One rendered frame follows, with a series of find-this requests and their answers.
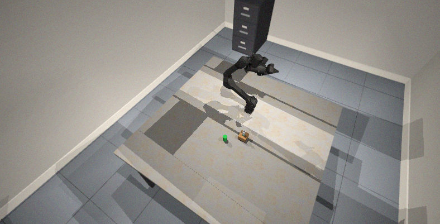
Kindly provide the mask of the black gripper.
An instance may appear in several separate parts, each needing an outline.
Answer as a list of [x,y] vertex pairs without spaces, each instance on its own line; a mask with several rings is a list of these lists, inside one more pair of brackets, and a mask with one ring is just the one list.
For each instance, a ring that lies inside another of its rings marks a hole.
[[268,64],[267,67],[266,67],[266,65],[262,66],[259,64],[257,66],[257,70],[255,71],[255,73],[257,73],[258,76],[274,74],[274,73],[278,73],[278,72],[279,71],[274,68],[274,64]]

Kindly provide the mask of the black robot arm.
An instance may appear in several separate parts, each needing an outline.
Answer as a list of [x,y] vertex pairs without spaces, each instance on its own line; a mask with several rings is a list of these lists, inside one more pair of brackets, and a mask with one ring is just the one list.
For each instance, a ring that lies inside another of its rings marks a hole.
[[255,72],[259,64],[265,66],[267,61],[268,59],[266,57],[262,57],[260,54],[253,54],[252,56],[242,56],[240,57],[237,63],[235,63],[230,68],[228,68],[223,73],[223,85],[228,89],[232,89],[241,98],[243,98],[246,101],[245,112],[249,114],[251,114],[254,111],[254,108],[256,107],[257,104],[257,98],[255,98],[254,96],[249,96],[240,87],[238,87],[235,81],[232,79],[231,74],[235,72],[237,69],[242,69],[242,68],[244,68],[246,73],[248,71]]

